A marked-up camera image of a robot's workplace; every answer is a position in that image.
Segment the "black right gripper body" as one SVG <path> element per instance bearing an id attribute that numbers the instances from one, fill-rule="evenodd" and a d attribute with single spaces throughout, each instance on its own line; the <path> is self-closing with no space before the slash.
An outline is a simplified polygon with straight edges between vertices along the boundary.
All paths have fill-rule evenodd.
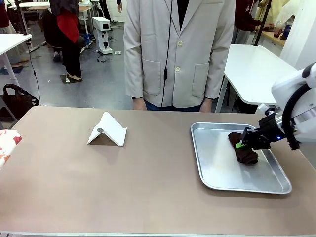
<path id="1" fill-rule="evenodd" d="M 272 113 L 259 121 L 260 134 L 268 140 L 269 143 L 280 141 L 284 138 L 284 132 L 276 123 L 276 113 Z"/>

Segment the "person's right hand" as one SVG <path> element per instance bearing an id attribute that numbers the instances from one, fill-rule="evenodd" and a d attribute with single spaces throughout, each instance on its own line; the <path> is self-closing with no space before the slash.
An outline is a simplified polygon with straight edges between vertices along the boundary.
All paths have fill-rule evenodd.
<path id="1" fill-rule="evenodd" d="M 143 98 L 133 98 L 134 110 L 147 110 L 146 103 Z"/>

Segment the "person's left hand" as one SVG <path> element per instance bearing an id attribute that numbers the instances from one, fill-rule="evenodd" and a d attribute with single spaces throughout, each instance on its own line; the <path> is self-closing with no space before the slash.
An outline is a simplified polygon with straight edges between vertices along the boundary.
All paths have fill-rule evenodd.
<path id="1" fill-rule="evenodd" d="M 201 104 L 199 111 L 202 113 L 212 112 L 212 99 L 204 98 L 203 103 Z"/>

